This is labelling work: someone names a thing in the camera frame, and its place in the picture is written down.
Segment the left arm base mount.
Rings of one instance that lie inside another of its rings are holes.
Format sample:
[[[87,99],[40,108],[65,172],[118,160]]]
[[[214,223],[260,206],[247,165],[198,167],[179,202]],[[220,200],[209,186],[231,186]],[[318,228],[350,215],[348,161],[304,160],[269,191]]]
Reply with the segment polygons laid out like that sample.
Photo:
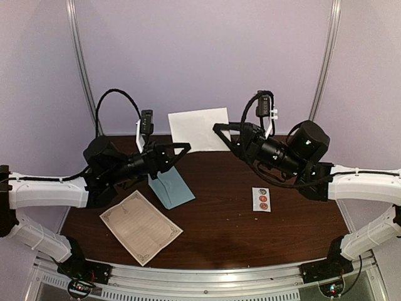
[[[70,297],[81,300],[95,292],[97,284],[106,285],[112,272],[112,266],[94,261],[76,261],[72,263],[60,263],[54,260],[57,272],[66,275],[70,281],[67,292]]]

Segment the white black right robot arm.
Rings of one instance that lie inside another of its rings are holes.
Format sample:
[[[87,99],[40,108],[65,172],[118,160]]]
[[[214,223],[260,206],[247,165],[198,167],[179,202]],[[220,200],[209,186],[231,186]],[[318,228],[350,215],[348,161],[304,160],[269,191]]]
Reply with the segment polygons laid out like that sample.
[[[332,241],[321,263],[325,276],[334,277],[345,263],[400,236],[400,171],[322,162],[330,138],[316,123],[306,120],[295,125],[285,142],[266,137],[260,126],[248,122],[216,123],[213,131],[238,159],[272,186],[295,189],[313,201],[359,199],[391,205],[361,229]]]

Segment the beige ornate letter paper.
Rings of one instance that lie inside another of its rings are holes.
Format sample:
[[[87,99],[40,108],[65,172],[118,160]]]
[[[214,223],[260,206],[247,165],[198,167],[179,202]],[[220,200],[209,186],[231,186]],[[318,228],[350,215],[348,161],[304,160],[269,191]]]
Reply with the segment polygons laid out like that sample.
[[[226,107],[170,113],[168,119],[173,142],[189,143],[189,153],[229,151],[213,131],[214,124],[229,123]]]

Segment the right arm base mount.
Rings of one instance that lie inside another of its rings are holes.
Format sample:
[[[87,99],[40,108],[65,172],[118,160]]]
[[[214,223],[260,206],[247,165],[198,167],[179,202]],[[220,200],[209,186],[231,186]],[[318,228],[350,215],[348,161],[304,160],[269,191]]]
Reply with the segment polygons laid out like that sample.
[[[324,297],[338,298],[345,292],[343,276],[353,271],[349,260],[318,260],[301,264],[300,272],[303,283],[318,283]]]

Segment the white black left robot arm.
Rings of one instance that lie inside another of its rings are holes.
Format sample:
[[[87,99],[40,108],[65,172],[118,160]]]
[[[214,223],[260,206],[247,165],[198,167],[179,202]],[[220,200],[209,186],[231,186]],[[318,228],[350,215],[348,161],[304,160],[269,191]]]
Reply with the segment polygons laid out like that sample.
[[[57,235],[16,210],[38,206],[105,207],[117,196],[118,185],[143,176],[156,179],[189,151],[188,142],[153,141],[144,145],[142,152],[124,154],[101,135],[84,150],[87,167],[74,176],[25,176],[2,165],[1,237],[16,238],[47,254],[71,278],[85,278],[90,264],[75,239]]]

